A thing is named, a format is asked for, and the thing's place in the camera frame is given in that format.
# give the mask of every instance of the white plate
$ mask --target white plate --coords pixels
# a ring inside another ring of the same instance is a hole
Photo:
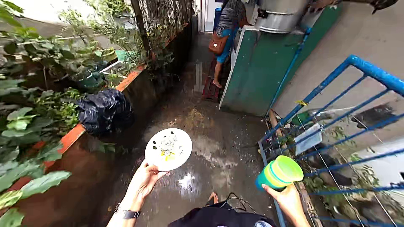
[[[166,156],[172,152],[173,160],[166,161]],[[158,166],[159,171],[170,171],[184,164],[192,152],[190,136],[179,128],[167,128],[156,133],[147,143],[145,157],[149,165]]]

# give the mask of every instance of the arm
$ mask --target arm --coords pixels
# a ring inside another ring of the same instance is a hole
[[[159,172],[157,166],[149,166],[144,160],[130,181],[128,190],[119,204],[119,208],[130,211],[140,211],[147,195],[153,190],[156,182],[168,172]],[[136,218],[123,219],[114,213],[107,227],[133,227]]]
[[[239,12],[237,13],[238,25],[243,28],[244,25],[251,25],[247,20],[246,7],[240,2]]]
[[[294,184],[287,186],[282,192],[275,191],[264,184],[262,187],[276,199],[279,203],[279,207],[295,227],[310,227],[303,212],[299,192]]]

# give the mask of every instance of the woman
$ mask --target woman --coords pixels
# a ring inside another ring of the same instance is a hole
[[[222,64],[229,56],[230,49],[233,46],[239,27],[249,25],[246,18],[246,8],[240,0],[225,0],[222,4],[222,13],[216,27],[218,37],[229,36],[222,54],[216,55],[215,79],[213,84],[222,88],[219,83],[219,74],[222,70]]]

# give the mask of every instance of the blue shorts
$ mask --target blue shorts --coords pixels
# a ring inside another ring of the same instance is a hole
[[[234,38],[236,37],[237,31],[238,31],[238,27],[235,27],[233,30],[232,29],[223,30],[222,36],[229,36],[229,37],[227,38],[227,41],[226,41],[222,54],[216,55],[216,60],[218,62],[220,62],[220,63],[225,62],[226,58],[229,56],[230,49],[233,46]]]

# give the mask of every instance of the hair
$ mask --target hair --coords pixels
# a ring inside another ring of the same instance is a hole
[[[229,2],[229,0],[224,0],[222,3],[222,11],[223,9],[226,7],[227,3]]]

